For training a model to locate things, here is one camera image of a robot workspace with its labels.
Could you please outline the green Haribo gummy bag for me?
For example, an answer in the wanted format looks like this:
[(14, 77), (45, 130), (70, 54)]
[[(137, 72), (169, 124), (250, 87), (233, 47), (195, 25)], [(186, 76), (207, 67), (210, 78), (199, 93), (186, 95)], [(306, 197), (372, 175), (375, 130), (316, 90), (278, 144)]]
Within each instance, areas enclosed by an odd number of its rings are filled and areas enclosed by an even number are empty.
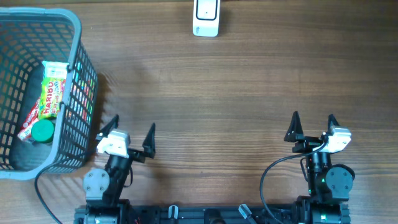
[(52, 119), (58, 115), (65, 82), (66, 80), (62, 78), (46, 77), (43, 79), (39, 101), (39, 119)]

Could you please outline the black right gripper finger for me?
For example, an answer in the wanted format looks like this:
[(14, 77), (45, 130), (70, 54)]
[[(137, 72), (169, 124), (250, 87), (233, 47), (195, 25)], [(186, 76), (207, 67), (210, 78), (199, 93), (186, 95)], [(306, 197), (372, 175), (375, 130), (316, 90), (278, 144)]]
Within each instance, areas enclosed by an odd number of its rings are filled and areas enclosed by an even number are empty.
[(333, 114), (329, 114), (328, 115), (328, 122), (327, 122), (327, 125), (328, 125), (328, 132), (329, 133), (331, 133), (332, 132), (332, 130), (335, 128), (335, 127), (338, 127), (339, 126), (339, 123), (337, 122), (337, 120), (336, 120), (336, 118), (335, 118), (335, 116), (333, 115)]
[(294, 111), (290, 126), (285, 134), (285, 142), (298, 142), (304, 140), (303, 129), (298, 111)]

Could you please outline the green lid jar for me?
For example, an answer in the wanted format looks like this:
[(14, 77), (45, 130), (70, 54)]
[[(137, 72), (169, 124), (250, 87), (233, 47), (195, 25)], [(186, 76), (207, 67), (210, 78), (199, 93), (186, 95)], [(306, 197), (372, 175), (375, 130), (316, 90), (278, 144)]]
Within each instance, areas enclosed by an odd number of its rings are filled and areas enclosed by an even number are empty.
[(53, 141), (54, 132), (55, 132), (54, 123), (47, 119), (39, 120), (33, 125), (31, 129), (31, 134), (34, 141), (44, 144)]

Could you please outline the mint Zappy wipes pack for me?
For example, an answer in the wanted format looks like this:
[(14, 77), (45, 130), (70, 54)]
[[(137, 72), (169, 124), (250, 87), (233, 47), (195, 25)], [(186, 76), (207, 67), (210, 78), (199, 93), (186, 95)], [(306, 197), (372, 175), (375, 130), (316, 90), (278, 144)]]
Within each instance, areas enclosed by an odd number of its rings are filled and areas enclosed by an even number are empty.
[(43, 61), (42, 65), (44, 66), (44, 78), (56, 78), (63, 80), (67, 78), (68, 63)]

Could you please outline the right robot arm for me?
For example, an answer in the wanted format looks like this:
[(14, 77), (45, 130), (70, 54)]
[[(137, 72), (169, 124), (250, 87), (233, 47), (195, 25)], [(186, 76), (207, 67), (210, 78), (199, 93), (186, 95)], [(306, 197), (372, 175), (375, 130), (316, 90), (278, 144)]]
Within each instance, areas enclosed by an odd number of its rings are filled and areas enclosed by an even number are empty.
[(344, 164), (332, 164), (331, 155), (341, 152), (351, 141), (348, 128), (339, 125), (333, 114), (328, 116), (328, 129), (319, 138), (305, 136), (299, 113), (293, 112), (284, 141), (293, 142), (293, 153), (305, 159), (309, 196), (299, 196), (292, 206), (292, 222), (304, 224), (350, 224), (349, 192), (355, 173)]

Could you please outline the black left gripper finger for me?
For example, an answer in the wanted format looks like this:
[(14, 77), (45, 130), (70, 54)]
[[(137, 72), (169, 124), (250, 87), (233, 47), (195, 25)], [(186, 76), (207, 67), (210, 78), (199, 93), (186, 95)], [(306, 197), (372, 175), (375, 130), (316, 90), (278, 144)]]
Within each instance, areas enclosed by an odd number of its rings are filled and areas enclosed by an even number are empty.
[(105, 138), (108, 134), (113, 130), (116, 129), (119, 125), (119, 115), (116, 114), (113, 119), (105, 125), (98, 133), (99, 138)]
[(146, 157), (153, 159), (155, 157), (155, 123), (152, 123), (147, 136), (142, 143)]

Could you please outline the red Nescafe coffee stick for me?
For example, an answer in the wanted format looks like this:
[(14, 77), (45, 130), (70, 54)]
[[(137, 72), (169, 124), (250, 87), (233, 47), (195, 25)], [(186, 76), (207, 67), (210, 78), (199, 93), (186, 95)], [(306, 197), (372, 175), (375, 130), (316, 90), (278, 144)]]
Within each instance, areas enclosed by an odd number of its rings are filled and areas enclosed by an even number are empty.
[(33, 122), (34, 119), (38, 117), (38, 112), (39, 112), (39, 103), (40, 103), (40, 98), (36, 100), (34, 103), (32, 109), (29, 111), (25, 121), (22, 124), (23, 128), (27, 128), (30, 123)]

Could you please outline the small red white box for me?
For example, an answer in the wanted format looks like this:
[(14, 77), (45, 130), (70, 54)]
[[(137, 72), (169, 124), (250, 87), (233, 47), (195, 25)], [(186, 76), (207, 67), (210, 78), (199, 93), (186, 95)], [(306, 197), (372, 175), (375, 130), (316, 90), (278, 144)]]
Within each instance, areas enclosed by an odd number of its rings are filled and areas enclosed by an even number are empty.
[(22, 124), (22, 129), (19, 131), (17, 137), (24, 142), (34, 142), (32, 137), (33, 125), (38, 122), (38, 118), (34, 118), (31, 122), (25, 122)]

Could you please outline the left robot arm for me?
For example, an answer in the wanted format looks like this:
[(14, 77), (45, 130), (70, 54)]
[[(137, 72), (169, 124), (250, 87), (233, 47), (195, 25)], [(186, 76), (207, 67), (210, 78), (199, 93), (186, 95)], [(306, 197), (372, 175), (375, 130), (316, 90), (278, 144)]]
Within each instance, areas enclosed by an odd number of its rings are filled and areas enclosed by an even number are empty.
[(130, 135), (118, 129), (118, 123), (119, 116), (115, 115), (96, 136), (96, 150), (109, 157), (103, 169), (93, 169), (84, 176), (86, 205), (75, 212), (75, 223), (141, 222), (130, 201), (120, 196), (128, 187), (126, 180), (132, 183), (132, 163), (145, 163), (147, 158), (155, 157), (155, 124), (151, 124), (140, 151), (129, 147)]

